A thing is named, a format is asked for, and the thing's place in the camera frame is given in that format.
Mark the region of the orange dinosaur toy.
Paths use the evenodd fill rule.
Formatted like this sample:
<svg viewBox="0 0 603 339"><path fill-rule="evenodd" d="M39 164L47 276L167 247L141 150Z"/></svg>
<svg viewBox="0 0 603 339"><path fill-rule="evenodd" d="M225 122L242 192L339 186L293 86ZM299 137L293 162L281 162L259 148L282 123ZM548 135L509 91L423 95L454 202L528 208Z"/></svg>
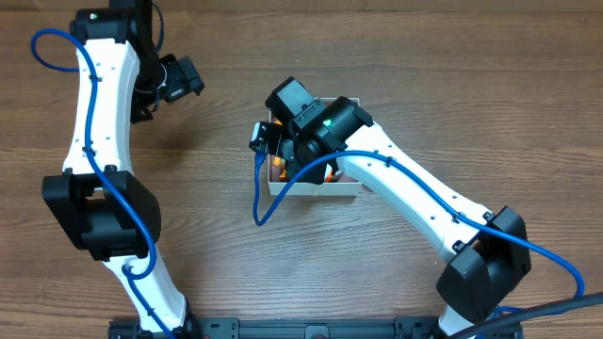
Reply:
<svg viewBox="0 0 603 339"><path fill-rule="evenodd" d="M276 155L270 157L269 162L269 180L271 182L286 182L286 162Z"/></svg>

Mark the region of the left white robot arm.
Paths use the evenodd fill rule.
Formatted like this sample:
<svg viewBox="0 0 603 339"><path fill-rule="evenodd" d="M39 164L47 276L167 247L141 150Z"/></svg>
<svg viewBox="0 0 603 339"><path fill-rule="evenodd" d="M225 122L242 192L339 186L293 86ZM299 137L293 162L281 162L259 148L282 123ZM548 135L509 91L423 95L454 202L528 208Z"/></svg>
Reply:
<svg viewBox="0 0 603 339"><path fill-rule="evenodd" d="M72 244L119 280L138 318L113 321L111 338L200 338L204 331L157 246L160 207L135 176L130 129L162 103L200 94L186 57L162 55L164 22L151 0L82 8L65 38L76 49L79 90L73 138L61 173L41 195Z"/></svg>

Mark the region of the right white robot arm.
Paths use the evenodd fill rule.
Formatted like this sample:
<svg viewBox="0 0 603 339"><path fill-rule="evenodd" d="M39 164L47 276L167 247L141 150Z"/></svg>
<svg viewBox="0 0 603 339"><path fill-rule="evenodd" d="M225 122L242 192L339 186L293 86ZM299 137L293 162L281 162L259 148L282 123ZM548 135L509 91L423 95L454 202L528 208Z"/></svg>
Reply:
<svg viewBox="0 0 603 339"><path fill-rule="evenodd" d="M352 99L328 103L293 77L272 91L250 147L260 170L284 160L282 200L292 188L319 186L329 176L371 189L410 222L446 266L436 284L447 304L436 333L448 337L492 319L530 272L525 221L512 208L492 213L448 187L405 154Z"/></svg>

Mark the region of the white plush duck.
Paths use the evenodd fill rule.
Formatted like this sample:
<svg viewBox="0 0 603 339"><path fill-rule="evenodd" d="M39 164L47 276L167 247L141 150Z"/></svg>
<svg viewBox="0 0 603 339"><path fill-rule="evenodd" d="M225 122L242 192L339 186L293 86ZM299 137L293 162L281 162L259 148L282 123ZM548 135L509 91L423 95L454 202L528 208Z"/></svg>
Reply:
<svg viewBox="0 0 603 339"><path fill-rule="evenodd" d="M339 181L342 176L343 176L343 172L340 169L335 170L331 167L327 167L327 169L325 171L324 182L325 183L335 183L335 182Z"/></svg>

